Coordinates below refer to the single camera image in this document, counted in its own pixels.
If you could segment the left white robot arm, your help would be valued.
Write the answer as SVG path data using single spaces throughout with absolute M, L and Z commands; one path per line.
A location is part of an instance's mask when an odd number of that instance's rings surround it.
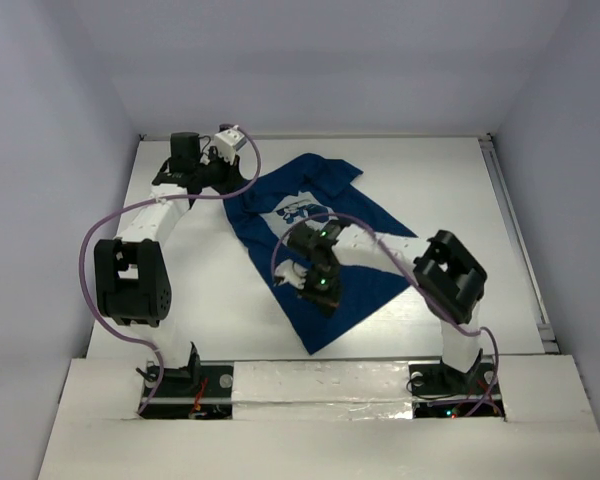
M 117 336 L 160 355 L 161 363 L 143 372 L 148 382 L 163 379 L 181 395 L 199 388 L 200 358 L 168 317 L 173 295 L 163 249 L 204 189 L 222 196 L 245 184 L 238 155 L 245 143 L 237 128 L 216 133 L 208 148 L 196 133 L 172 134 L 169 157 L 151 181 L 149 204 L 116 237 L 94 247 L 100 315 L 113 321 Z

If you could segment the blue t shirt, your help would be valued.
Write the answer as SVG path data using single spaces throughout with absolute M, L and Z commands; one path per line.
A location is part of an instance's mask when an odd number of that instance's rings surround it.
M 246 193 L 225 201 L 237 238 L 288 317 L 306 351 L 314 354 L 348 332 L 408 288 L 402 275 L 364 266 L 344 266 L 330 279 L 311 275 L 307 284 L 324 290 L 339 286 L 337 308 L 317 305 L 290 286 L 275 286 L 271 259 L 287 257 L 296 270 L 311 268 L 303 241 L 327 245 L 354 216 L 376 233 L 410 237 L 412 231 L 353 182 L 362 170 L 340 159 L 305 153 L 260 177 Z

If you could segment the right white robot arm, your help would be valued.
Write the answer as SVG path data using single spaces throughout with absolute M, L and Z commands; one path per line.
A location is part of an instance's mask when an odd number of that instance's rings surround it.
M 307 261 L 285 260 L 271 268 L 275 284 L 290 284 L 297 295 L 331 316 L 339 307 L 344 267 L 362 267 L 403 277 L 441 322 L 439 366 L 413 378 L 411 388 L 425 396 L 468 392 L 482 361 L 480 328 L 475 318 L 487 273 L 451 232 L 428 239 L 376 232 L 349 215 L 314 229 L 301 221 L 282 239 Z

